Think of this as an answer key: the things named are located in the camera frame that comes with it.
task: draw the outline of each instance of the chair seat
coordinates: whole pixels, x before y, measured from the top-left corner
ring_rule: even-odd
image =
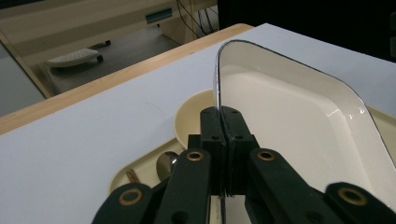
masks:
[[[50,67],[70,67],[81,63],[86,63],[92,59],[99,62],[103,60],[99,51],[94,49],[79,49],[66,55],[46,61]]]

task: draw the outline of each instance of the dark background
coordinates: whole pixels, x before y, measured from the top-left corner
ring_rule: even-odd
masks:
[[[275,26],[387,61],[396,0],[218,0],[219,26]]]

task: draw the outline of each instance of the white tray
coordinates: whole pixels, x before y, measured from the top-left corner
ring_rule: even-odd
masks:
[[[246,41],[218,55],[219,104],[243,114],[261,147],[321,191],[345,181],[396,210],[396,170],[361,98],[345,83]]]

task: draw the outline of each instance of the spoon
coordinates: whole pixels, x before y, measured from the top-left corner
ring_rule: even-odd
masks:
[[[161,181],[168,178],[175,169],[178,155],[173,151],[166,151],[157,160],[157,175]]]

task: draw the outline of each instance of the wall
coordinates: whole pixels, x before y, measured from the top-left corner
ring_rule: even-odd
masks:
[[[3,45],[0,68],[0,117],[45,99]]]

